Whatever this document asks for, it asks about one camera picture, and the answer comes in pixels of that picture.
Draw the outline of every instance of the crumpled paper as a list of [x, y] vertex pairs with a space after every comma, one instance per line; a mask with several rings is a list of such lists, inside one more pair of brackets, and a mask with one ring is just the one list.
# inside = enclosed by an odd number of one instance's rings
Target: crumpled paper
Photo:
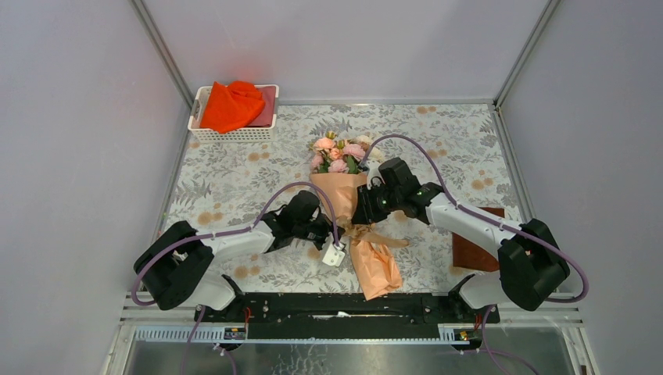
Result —
[[[352, 238], [350, 258], [364, 297], [369, 300], [403, 286], [403, 278], [389, 247], [404, 248], [409, 242], [375, 233], [374, 224], [352, 224], [351, 218], [357, 209], [357, 187], [366, 184], [366, 175], [315, 173], [311, 174], [310, 179], [329, 197], [336, 224], [345, 229], [344, 235]], [[332, 216], [327, 202], [322, 197], [320, 200], [328, 216]]]

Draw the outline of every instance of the pink flower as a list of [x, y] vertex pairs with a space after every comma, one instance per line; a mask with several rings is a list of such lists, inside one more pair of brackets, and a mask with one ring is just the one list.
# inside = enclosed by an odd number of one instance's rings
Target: pink flower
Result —
[[335, 146], [336, 146], [336, 143], [334, 143], [333, 140], [331, 140], [327, 137], [320, 138], [317, 141], [315, 141], [315, 143], [313, 144], [313, 147], [315, 147], [317, 149], [330, 149], [330, 148], [334, 148]]
[[366, 152], [364, 151], [363, 148], [361, 148], [361, 145], [347, 145], [343, 149], [343, 153], [346, 155], [352, 155], [354, 156], [355, 159], [361, 161], [364, 158], [364, 155], [366, 155]]
[[322, 165], [324, 162], [324, 159], [322, 159], [322, 155], [316, 153], [315, 156], [313, 157], [313, 160], [311, 161], [311, 169], [314, 170], [318, 168], [319, 166]]
[[348, 165], [343, 159], [334, 160], [329, 165], [329, 173], [348, 173]]
[[343, 151], [341, 151], [337, 148], [332, 148], [331, 151], [329, 152], [329, 158], [331, 160], [341, 159], [341, 156], [343, 156]]

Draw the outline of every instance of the brown book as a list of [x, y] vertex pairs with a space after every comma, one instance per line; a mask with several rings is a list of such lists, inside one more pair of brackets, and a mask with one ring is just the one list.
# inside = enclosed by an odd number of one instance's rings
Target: brown book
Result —
[[[504, 217], [504, 209], [494, 209], [490, 207], [479, 207], [480, 209]], [[475, 245], [473, 242], [453, 234], [451, 238], [451, 248], [453, 250], [453, 266], [463, 267], [470, 270], [493, 272], [500, 269], [500, 263], [486, 250]]]

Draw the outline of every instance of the white wall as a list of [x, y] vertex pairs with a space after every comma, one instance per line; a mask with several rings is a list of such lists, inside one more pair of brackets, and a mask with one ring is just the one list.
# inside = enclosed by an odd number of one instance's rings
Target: white wall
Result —
[[190, 88], [281, 98], [494, 98], [546, 0], [146, 0]]
[[590, 277], [603, 374], [660, 373], [663, 3], [566, 1], [504, 106], [536, 214]]
[[0, 4], [0, 373], [98, 373], [185, 106], [127, 1]]

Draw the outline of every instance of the white plastic basket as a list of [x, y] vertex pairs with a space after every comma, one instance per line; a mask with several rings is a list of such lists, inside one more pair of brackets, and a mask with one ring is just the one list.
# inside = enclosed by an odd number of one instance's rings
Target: white plastic basket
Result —
[[272, 142], [276, 138], [274, 127], [276, 126], [276, 112], [278, 108], [278, 86], [276, 84], [257, 84], [257, 88], [274, 86], [276, 98], [274, 98], [274, 115], [269, 127], [242, 127], [237, 130], [221, 134], [212, 129], [201, 129], [200, 120], [210, 99], [212, 86], [203, 86], [198, 89], [191, 108], [187, 128], [198, 138], [200, 143], [236, 143], [236, 142]]

